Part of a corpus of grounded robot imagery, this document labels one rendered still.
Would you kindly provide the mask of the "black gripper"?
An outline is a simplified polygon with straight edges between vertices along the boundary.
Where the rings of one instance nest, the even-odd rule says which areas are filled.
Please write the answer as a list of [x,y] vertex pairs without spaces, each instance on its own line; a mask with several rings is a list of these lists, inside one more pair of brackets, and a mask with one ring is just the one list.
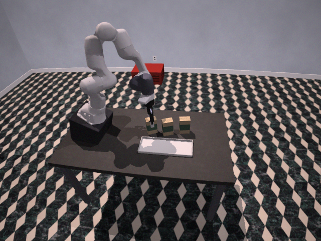
[[153,118],[152,106],[154,105],[154,99],[144,105],[147,107],[147,114],[148,114],[148,117],[150,117],[150,121],[149,121],[150,127],[153,128],[154,127],[154,118]]

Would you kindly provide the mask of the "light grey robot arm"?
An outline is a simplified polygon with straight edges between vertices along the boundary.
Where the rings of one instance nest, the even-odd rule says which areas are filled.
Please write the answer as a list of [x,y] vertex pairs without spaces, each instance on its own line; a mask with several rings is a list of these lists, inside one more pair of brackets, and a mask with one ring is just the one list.
[[81,91],[90,97],[90,101],[84,104],[81,110],[79,109],[77,116],[90,125],[100,124],[106,120],[106,96],[100,91],[110,89],[117,83],[116,76],[105,65],[102,47],[105,41],[113,41],[122,59],[135,62],[139,73],[129,81],[129,85],[131,89],[142,92],[138,102],[147,104],[154,99],[153,78],[140,53],[135,50],[127,31],[116,30],[110,23],[102,22],[97,25],[95,34],[86,37],[84,42],[87,66],[95,70],[97,75],[80,82]]

